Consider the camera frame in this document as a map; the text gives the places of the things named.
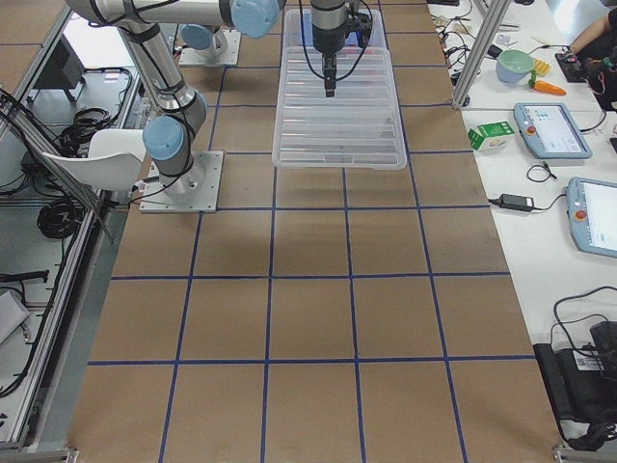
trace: tablet screen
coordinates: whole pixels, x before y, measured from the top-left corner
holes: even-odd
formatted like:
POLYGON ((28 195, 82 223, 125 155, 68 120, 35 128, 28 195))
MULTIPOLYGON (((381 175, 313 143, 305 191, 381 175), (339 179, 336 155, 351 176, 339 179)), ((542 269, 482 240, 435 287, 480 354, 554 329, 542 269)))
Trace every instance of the tablet screen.
POLYGON ((617 188, 583 182, 590 244, 617 251, 617 188))
POLYGON ((546 152, 583 152, 577 129, 560 106, 527 106, 526 113, 546 152))

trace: person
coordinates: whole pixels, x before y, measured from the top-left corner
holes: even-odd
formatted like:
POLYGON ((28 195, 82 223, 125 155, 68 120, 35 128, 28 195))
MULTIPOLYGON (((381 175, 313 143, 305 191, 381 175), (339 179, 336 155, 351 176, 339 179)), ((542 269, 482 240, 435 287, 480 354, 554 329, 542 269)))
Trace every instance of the person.
POLYGON ((608 68, 602 63, 604 58, 611 56, 613 49, 617 65, 617 9, 587 26, 562 57, 567 62, 582 63, 596 100, 606 111, 617 111, 617 68, 608 68))

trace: orange carrot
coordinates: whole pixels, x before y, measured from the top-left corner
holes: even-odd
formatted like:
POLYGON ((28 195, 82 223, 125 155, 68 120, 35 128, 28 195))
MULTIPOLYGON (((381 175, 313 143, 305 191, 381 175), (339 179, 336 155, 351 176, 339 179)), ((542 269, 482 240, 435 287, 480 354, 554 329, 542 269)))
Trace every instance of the orange carrot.
POLYGON ((533 90, 537 90, 538 92, 543 92, 545 94, 559 95, 559 96, 563 96, 566 94, 566 91, 563 90, 561 87, 552 85, 549 82, 545 82, 544 80, 536 80, 531 88, 533 90))

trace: blue joint cap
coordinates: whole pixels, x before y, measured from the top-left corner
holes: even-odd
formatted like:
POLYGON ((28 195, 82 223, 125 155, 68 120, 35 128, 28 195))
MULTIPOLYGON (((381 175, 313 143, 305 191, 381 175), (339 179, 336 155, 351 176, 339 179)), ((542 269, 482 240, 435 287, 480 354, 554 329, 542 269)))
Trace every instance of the blue joint cap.
POLYGON ((238 31, 251 39, 265 36, 277 23, 277 0, 235 0, 231 5, 231 20, 238 31))
POLYGON ((142 139, 149 155, 157 161, 167 161, 182 149, 185 130, 181 123, 169 116, 161 116, 144 127, 142 139))
POLYGON ((180 29, 184 42, 196 50, 205 50, 212 44, 212 31, 199 24, 185 24, 180 29))

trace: person's arm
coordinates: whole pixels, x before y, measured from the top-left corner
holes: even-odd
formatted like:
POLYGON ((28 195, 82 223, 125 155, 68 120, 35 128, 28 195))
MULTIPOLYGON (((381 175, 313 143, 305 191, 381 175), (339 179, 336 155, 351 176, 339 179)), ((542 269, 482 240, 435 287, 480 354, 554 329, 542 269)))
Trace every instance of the person's arm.
POLYGON ((580 35, 570 45, 572 53, 578 53, 591 41, 594 41, 602 34, 606 34, 611 31, 610 22, 608 21, 608 14, 605 14, 600 19, 592 22, 587 28, 580 33, 580 35))

